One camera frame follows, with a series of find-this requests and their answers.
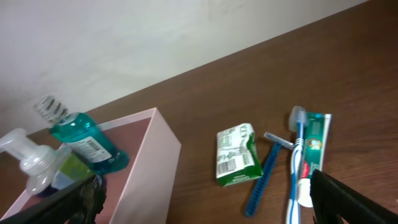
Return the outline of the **blue mouthwash bottle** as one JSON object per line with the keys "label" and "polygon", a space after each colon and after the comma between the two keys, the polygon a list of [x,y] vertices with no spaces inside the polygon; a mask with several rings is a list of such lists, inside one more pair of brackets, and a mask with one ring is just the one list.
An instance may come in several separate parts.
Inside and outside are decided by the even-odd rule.
{"label": "blue mouthwash bottle", "polygon": [[129,164],[128,154],[117,148],[87,114],[69,112],[52,96],[42,98],[34,109],[50,124],[49,133],[83,157],[97,174],[117,172]]}

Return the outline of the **clear pump bottle purple liquid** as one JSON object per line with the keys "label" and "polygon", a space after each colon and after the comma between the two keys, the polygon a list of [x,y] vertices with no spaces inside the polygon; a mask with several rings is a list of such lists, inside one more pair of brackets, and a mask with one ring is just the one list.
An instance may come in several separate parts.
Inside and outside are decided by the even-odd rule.
{"label": "clear pump bottle purple liquid", "polygon": [[1,151],[20,161],[21,171],[29,176],[26,191],[39,198],[47,197],[95,173],[68,146],[57,150],[38,145],[17,128],[1,138]]}

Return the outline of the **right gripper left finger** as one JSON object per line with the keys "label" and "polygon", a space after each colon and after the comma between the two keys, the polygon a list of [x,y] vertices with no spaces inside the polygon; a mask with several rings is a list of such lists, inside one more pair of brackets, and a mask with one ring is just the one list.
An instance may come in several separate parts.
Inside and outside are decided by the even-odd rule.
{"label": "right gripper left finger", "polygon": [[106,179],[92,175],[18,212],[1,224],[95,224],[106,200]]}

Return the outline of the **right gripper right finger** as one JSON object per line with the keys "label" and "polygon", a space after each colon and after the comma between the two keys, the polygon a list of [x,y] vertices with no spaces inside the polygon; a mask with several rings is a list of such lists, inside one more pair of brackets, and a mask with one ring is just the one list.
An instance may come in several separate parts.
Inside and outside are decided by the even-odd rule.
{"label": "right gripper right finger", "polygon": [[323,171],[315,170],[310,196],[316,224],[395,224],[397,214]]}

